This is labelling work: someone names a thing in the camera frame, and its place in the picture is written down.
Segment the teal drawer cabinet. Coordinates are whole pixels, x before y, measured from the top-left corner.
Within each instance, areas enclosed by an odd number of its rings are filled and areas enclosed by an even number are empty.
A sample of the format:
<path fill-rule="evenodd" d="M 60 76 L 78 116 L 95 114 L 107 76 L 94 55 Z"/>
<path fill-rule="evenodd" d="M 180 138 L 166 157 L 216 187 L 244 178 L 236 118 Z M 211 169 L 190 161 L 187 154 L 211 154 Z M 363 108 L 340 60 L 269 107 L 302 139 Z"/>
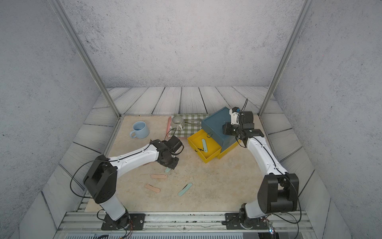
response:
<path fill-rule="evenodd" d="M 223 133 L 223 126 L 227 122 L 231 123 L 229 109 L 227 107 L 223 107 L 202 120 L 202 129 L 221 146 L 222 152 L 237 143 L 234 136 L 225 135 Z"/>

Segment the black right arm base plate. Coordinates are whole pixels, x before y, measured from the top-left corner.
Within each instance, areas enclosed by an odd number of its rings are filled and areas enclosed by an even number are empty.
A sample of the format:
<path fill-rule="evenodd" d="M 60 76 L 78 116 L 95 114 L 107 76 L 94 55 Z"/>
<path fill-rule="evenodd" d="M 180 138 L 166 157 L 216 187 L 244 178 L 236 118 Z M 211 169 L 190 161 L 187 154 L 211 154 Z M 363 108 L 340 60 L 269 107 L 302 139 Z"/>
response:
<path fill-rule="evenodd" d="M 227 230 L 267 230 L 267 223 L 260 219 L 249 219 L 241 213 L 226 213 L 221 222 Z"/>

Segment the mint fruit knife front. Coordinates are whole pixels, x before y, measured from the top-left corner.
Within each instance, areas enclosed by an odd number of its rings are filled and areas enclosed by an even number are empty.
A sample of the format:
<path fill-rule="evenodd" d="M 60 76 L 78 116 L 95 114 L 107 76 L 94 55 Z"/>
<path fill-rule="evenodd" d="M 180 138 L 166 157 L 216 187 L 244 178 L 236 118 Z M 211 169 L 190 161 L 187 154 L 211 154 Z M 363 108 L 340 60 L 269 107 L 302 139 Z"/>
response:
<path fill-rule="evenodd" d="M 193 183 L 188 183 L 179 193 L 178 196 L 183 196 L 191 187 L 193 186 Z"/>

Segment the yellow drawer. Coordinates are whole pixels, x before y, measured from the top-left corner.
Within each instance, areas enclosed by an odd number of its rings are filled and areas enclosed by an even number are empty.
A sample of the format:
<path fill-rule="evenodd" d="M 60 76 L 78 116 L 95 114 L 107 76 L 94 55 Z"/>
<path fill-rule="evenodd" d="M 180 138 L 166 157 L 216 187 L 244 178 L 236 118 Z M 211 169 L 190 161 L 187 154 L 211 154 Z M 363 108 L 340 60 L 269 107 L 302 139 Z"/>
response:
<path fill-rule="evenodd" d="M 218 154 L 217 158 L 222 159 L 224 156 L 226 156 L 229 152 L 231 152 L 237 146 L 238 146 L 238 142 L 235 142 L 231 146 L 227 147 L 225 150 L 223 150 L 223 148 L 221 148 L 220 153 Z"/>
<path fill-rule="evenodd" d="M 218 158 L 221 153 L 221 146 L 203 129 L 188 137 L 188 143 L 204 163 Z"/>

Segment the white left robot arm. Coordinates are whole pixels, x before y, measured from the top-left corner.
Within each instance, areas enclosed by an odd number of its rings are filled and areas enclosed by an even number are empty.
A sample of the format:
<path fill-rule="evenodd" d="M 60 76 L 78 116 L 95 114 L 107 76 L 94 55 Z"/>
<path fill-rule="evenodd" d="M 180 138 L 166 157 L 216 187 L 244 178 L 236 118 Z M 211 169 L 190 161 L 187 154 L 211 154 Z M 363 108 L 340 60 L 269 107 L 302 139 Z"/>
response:
<path fill-rule="evenodd" d="M 144 147 L 123 155 L 107 158 L 98 156 L 87 171 L 83 184 L 93 200 L 105 210 L 109 218 L 117 222 L 129 213 L 116 195 L 117 180 L 124 174 L 149 163 L 175 169 L 184 149 L 183 143 L 172 136 L 169 140 L 152 140 Z"/>

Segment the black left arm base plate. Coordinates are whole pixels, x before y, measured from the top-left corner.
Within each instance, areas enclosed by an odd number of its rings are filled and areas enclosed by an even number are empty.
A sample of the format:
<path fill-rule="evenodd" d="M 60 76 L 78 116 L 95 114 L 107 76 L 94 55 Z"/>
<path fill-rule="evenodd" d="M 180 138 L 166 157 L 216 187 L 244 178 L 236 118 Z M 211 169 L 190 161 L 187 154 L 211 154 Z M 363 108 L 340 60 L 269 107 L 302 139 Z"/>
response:
<path fill-rule="evenodd" d="M 123 215 L 120 219 L 114 221 L 106 214 L 101 226 L 102 231 L 142 231 L 145 222 L 144 213 L 134 213 Z"/>

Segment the yellow bottom drawer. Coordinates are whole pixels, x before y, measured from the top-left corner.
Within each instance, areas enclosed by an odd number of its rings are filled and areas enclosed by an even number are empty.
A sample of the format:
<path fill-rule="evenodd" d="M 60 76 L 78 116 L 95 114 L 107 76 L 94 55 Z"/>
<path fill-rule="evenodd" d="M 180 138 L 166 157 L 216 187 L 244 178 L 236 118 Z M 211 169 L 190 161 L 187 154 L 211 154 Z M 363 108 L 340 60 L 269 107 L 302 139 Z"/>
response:
<path fill-rule="evenodd" d="M 229 152 L 231 152 L 237 146 L 238 146 L 238 142 L 235 142 L 231 146 L 227 147 L 225 150 L 223 150 L 223 148 L 221 148 L 220 153 L 218 154 L 217 158 L 222 159 L 224 156 L 226 156 Z"/>

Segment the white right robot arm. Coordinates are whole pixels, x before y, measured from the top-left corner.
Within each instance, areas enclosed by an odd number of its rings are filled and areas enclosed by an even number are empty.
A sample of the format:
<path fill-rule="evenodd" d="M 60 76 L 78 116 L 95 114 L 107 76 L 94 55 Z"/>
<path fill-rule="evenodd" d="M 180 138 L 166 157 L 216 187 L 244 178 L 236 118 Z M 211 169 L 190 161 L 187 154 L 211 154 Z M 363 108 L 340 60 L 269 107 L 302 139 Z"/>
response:
<path fill-rule="evenodd" d="M 251 111 L 238 107 L 229 110 L 230 122 L 222 126 L 223 133 L 241 140 L 254 156 L 263 181 L 257 199 L 244 204 L 244 219 L 257 219 L 272 213 L 286 213 L 299 206 L 299 178 L 282 167 L 269 148 L 263 132 L 255 129 Z"/>

